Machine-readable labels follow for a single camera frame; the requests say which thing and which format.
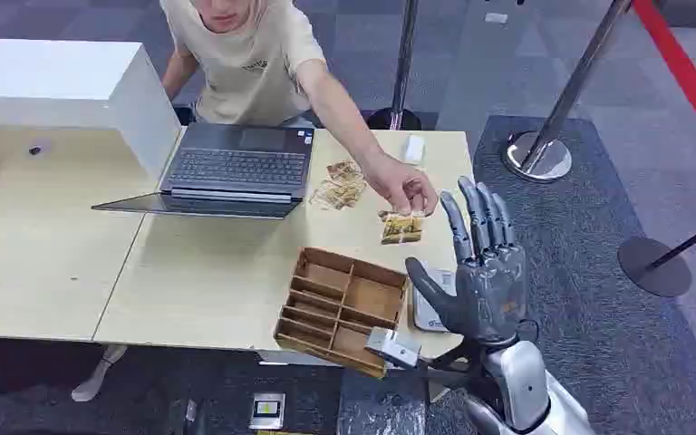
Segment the person's left hand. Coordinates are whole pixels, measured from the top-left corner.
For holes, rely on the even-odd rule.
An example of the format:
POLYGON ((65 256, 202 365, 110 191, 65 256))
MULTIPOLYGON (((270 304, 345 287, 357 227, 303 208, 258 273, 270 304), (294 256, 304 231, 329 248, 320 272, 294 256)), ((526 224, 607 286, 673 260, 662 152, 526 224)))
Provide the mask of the person's left hand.
POLYGON ((428 177, 412 165, 384 152, 362 159, 359 165, 368 184, 393 211, 403 215, 420 212, 429 216, 437 207, 436 190, 428 177))

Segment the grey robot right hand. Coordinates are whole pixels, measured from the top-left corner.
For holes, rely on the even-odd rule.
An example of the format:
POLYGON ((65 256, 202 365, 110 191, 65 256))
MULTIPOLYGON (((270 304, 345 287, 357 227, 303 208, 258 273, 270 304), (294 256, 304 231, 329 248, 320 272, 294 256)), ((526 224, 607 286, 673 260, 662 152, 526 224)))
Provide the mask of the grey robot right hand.
POLYGON ((527 254, 517 242, 506 201, 482 182, 461 176, 469 223, 452 195, 440 194, 456 257, 449 295, 415 257, 405 266, 415 290, 451 333, 485 345, 509 342, 527 314, 527 254))

